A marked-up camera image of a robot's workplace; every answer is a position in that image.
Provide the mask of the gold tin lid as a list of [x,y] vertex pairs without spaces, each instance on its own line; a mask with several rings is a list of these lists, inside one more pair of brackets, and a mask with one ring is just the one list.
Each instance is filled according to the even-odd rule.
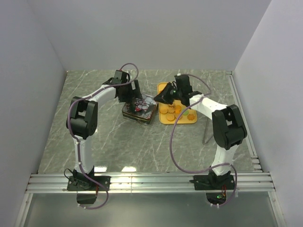
[[125,103],[122,114],[130,119],[150,121],[157,110],[157,106],[158,103],[153,96],[142,94],[142,98],[135,98],[131,103]]

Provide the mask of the metal serving tongs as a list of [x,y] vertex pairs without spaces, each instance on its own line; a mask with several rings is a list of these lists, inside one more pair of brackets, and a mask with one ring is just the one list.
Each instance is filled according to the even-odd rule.
[[209,118],[207,118],[206,123],[205,123],[203,139],[202,139],[203,145],[206,145],[213,138],[211,123],[212,123],[212,121]]

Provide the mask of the black gold cookie tin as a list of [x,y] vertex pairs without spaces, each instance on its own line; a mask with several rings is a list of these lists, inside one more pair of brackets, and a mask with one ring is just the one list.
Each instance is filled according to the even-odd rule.
[[157,105],[129,105],[125,104],[122,108],[124,118],[150,125],[157,110]]

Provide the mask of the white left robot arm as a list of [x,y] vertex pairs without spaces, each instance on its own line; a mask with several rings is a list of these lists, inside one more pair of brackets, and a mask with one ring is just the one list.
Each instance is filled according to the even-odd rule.
[[98,108],[115,98],[120,103],[130,103],[133,99],[141,97],[137,78],[131,79],[129,73],[119,69],[91,94],[72,98],[66,121],[76,156],[72,183],[78,183],[84,190],[90,190],[97,182],[94,177],[91,137],[97,129]]

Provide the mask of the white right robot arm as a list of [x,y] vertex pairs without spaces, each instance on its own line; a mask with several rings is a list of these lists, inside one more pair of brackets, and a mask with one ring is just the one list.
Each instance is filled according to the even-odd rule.
[[219,190],[229,183],[236,185],[237,175],[231,175],[235,167],[232,160],[238,146],[247,137],[247,129],[237,105],[223,105],[208,98],[210,93],[194,91],[190,84],[190,74],[177,74],[173,82],[154,97],[158,103],[171,105],[178,100],[212,121],[214,140],[217,144],[216,154],[211,166],[204,169],[207,176],[198,182],[204,190]]

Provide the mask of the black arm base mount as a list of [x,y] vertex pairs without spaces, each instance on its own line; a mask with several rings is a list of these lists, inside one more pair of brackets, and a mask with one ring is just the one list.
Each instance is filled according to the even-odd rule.
[[233,190],[235,188],[235,180],[232,175],[194,175],[189,182],[194,184],[195,191]]

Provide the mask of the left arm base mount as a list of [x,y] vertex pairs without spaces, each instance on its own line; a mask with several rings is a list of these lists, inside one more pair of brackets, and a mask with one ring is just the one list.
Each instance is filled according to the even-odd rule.
[[98,187],[99,191],[108,191],[110,187],[110,176],[92,176],[93,181],[86,177],[74,178],[69,177],[67,184],[67,191],[81,192],[81,191],[95,191]]

